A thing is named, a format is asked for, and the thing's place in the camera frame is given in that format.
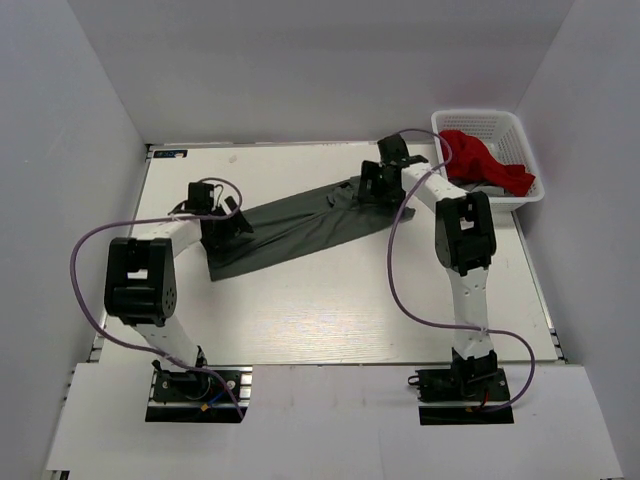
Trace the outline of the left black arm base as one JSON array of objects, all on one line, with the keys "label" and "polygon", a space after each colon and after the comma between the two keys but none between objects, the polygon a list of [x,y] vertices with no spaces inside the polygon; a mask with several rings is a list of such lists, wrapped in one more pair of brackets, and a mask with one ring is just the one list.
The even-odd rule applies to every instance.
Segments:
[{"label": "left black arm base", "polygon": [[233,393],[242,414],[251,397],[251,367],[222,367],[221,379],[193,372],[162,370],[154,361],[147,423],[239,424],[242,421],[228,389]]}]

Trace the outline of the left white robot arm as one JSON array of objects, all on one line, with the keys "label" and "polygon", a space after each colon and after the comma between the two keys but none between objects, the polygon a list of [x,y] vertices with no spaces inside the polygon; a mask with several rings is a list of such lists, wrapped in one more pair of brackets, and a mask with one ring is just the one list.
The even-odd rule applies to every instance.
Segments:
[{"label": "left white robot arm", "polygon": [[176,317],[175,260],[194,245],[208,252],[229,247],[253,228],[240,210],[242,195],[225,198],[217,190],[234,186],[216,177],[188,185],[187,199],[139,237],[111,241],[108,251],[105,308],[141,335],[159,358],[160,368],[180,371],[177,387],[199,399],[211,387],[204,353]]}]

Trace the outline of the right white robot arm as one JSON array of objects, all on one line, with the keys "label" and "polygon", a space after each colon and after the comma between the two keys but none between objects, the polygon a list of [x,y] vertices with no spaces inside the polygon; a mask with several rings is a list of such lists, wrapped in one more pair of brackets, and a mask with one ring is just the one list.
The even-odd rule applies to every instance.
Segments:
[{"label": "right white robot arm", "polygon": [[486,283],[497,242],[491,207],[483,192],[451,183],[424,156],[409,153],[399,134],[377,142],[379,162],[361,167],[358,200],[403,211],[414,197],[435,215],[434,244],[449,277],[455,323],[453,357],[484,359],[494,353],[488,332]]}]

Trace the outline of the dark grey t shirt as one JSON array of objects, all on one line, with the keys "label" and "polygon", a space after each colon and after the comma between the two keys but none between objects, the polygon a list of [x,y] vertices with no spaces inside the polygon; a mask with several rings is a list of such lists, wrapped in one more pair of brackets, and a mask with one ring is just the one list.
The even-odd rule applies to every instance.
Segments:
[{"label": "dark grey t shirt", "polygon": [[254,229],[232,247],[207,255],[210,280],[221,281],[383,231],[398,203],[360,203],[359,179],[308,190],[242,212]]}]

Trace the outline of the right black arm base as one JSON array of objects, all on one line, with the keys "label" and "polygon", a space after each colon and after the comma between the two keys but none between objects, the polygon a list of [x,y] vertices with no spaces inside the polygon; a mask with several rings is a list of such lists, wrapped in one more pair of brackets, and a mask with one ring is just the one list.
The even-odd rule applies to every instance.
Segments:
[{"label": "right black arm base", "polygon": [[463,387],[449,368],[416,370],[407,379],[417,390],[421,426],[486,426],[514,423],[513,409],[493,411],[511,400],[502,368],[478,384]]}]

